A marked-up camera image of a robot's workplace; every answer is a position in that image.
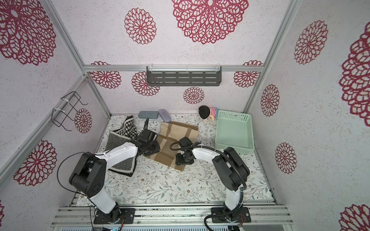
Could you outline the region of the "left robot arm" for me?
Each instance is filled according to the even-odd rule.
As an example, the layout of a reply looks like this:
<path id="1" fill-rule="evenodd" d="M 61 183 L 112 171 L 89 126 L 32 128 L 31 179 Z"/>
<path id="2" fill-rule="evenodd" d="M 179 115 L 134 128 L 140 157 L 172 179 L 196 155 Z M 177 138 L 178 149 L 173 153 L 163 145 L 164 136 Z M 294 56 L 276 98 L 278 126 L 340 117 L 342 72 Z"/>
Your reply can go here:
<path id="1" fill-rule="evenodd" d="M 118 203 L 105 190 L 106 172 L 126 159 L 159 152 L 157 137 L 157 133 L 144 129 L 136 138 L 107 152 L 82 154 L 69 178 L 70 185 L 86 195 L 100 212 L 116 212 Z"/>

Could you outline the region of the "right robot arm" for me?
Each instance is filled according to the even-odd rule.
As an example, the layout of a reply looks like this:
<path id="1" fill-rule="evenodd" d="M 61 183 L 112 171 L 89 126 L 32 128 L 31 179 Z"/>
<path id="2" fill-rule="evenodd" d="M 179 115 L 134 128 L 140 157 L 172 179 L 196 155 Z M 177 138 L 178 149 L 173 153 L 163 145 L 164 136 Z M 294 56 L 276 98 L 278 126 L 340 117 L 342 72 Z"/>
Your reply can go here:
<path id="1" fill-rule="evenodd" d="M 234 148 L 228 147 L 220 151 L 199 142 L 192 143 L 189 138 L 184 137 L 172 143 L 170 149 L 178 152 L 176 162 L 179 165 L 191 165 L 195 159 L 213 164 L 221 183 L 227 189 L 224 202 L 226 212 L 236 212 L 242 208 L 250 170 Z"/>

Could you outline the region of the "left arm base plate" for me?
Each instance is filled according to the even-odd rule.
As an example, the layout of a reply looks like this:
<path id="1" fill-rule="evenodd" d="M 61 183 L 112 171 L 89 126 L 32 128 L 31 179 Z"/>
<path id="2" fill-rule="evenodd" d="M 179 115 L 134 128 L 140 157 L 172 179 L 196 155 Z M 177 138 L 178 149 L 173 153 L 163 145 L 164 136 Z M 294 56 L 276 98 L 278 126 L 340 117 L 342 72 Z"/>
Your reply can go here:
<path id="1" fill-rule="evenodd" d="M 95 215 L 93 224 L 133 224 L 136 209 L 120 208 L 113 210 L 109 214 L 104 214 L 100 210 Z"/>

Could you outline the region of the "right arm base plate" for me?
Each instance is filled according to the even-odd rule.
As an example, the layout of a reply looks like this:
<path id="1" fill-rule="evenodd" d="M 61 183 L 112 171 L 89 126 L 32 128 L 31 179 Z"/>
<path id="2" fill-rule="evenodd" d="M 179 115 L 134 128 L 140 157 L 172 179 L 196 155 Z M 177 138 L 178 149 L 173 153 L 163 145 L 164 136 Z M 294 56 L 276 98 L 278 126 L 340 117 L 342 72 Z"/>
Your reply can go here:
<path id="1" fill-rule="evenodd" d="M 224 208 L 211 208 L 211 215 L 217 215 L 212 218 L 213 223 L 250 223 L 251 216 L 248 208 L 242 207 L 236 212 L 224 215 L 226 210 Z"/>

